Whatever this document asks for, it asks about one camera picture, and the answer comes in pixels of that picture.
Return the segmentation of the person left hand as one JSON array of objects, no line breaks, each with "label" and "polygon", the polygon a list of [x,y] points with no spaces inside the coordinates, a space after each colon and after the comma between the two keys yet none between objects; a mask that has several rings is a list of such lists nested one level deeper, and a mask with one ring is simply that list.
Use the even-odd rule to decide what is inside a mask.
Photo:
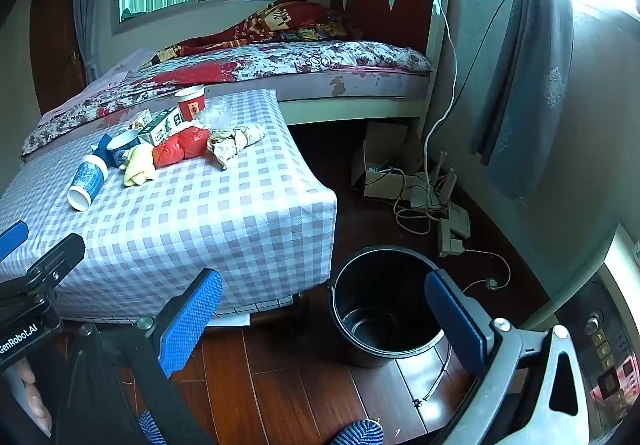
[{"label": "person left hand", "polygon": [[27,404],[29,416],[38,425],[41,431],[47,436],[51,436],[52,417],[50,411],[43,404],[42,396],[36,387],[36,376],[30,367],[26,357],[21,358],[14,366],[17,373],[18,386],[23,391],[24,400]]}]

